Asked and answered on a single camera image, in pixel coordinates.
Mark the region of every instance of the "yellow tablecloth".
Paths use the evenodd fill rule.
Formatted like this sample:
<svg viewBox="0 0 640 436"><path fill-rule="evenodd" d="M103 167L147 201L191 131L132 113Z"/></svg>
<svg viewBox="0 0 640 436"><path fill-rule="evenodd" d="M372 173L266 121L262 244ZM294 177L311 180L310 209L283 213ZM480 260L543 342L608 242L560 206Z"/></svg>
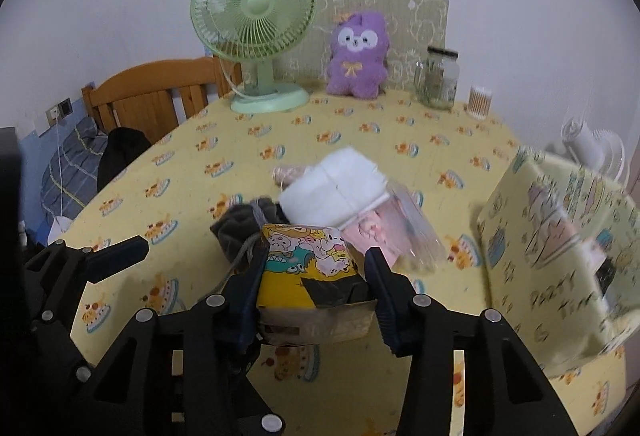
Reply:
<svg viewBox="0 0 640 436"><path fill-rule="evenodd" d="M145 261L99 285L87 285L72 337L97 363L142 307L159 313L190 307L223 277L228 262L209 231L231 203L280 190L271 180L280 163L313 164L353 145L407 185L450 253L419 285L447 308L478 314L489 306L476 244L475 219L518 142L495 119L478 123L457 104L430 111L406 92L376 101L312 95L285 114L230 111L226 99L175 129L110 183L64 235L69 246L95 249L145 235ZM552 379L580 434L622 400L622 352ZM303 435L394 434L409 359L393 357L377 327L365 339L306 348L265 347L250 373L258 392ZM456 354L451 434L462 434L463 354Z"/></svg>

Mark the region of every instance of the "glass jar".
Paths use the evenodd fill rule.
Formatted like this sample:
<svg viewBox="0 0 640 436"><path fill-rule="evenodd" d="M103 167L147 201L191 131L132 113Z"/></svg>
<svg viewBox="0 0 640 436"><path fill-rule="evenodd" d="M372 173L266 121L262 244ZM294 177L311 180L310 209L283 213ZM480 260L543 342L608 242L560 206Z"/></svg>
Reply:
<svg viewBox="0 0 640 436"><path fill-rule="evenodd" d="M415 94L424 105L451 109L456 99L460 66L458 52L429 46L427 59L415 63Z"/></svg>

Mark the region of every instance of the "yellow bow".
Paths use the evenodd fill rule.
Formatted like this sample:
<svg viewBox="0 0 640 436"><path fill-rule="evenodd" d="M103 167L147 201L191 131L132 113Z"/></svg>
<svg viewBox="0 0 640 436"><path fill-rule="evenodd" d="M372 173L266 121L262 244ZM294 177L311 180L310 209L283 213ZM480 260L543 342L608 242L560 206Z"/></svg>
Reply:
<svg viewBox="0 0 640 436"><path fill-rule="evenodd" d="M345 76L357 76L356 71L362 69L362 62L343 62L342 67L347 70Z"/></svg>

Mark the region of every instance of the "bolt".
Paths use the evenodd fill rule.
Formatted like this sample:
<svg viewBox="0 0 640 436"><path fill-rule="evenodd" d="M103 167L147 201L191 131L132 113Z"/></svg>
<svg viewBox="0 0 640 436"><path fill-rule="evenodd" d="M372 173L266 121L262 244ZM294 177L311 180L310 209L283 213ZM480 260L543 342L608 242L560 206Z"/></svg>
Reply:
<svg viewBox="0 0 640 436"><path fill-rule="evenodd" d="M484 316L490 322L500 322L502 320L502 315L500 315L500 311L497 310L487 310L484 312Z"/></svg>
<svg viewBox="0 0 640 436"><path fill-rule="evenodd" d="M422 293L418 293L417 295L414 295L414 304L416 306L419 306L420 308L431 306L431 297Z"/></svg>
<svg viewBox="0 0 640 436"><path fill-rule="evenodd" d="M209 295L207 297L207 306L218 308L225 303L225 298L220 294Z"/></svg>
<svg viewBox="0 0 640 436"><path fill-rule="evenodd" d="M265 414L260 423L267 432L279 432L282 430L282 419L277 414Z"/></svg>
<svg viewBox="0 0 640 436"><path fill-rule="evenodd" d="M136 320L138 322L146 322L151 320L153 316L154 316L153 311L151 311L149 308L144 308L142 310L139 310L138 313L136 313Z"/></svg>
<svg viewBox="0 0 640 436"><path fill-rule="evenodd" d="M76 369L76 378L79 382L82 382L83 384L86 383L86 381L91 378L91 369L87 366L80 366Z"/></svg>

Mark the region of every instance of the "fan center cap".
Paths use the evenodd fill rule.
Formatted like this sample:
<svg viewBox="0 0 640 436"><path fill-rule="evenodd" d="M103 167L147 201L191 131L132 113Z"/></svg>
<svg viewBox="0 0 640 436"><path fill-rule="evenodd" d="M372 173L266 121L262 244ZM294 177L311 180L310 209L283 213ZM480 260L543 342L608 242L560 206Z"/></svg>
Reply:
<svg viewBox="0 0 640 436"><path fill-rule="evenodd" d="M246 8L254 17L259 17L266 13L269 5L269 0L246 0Z"/></svg>

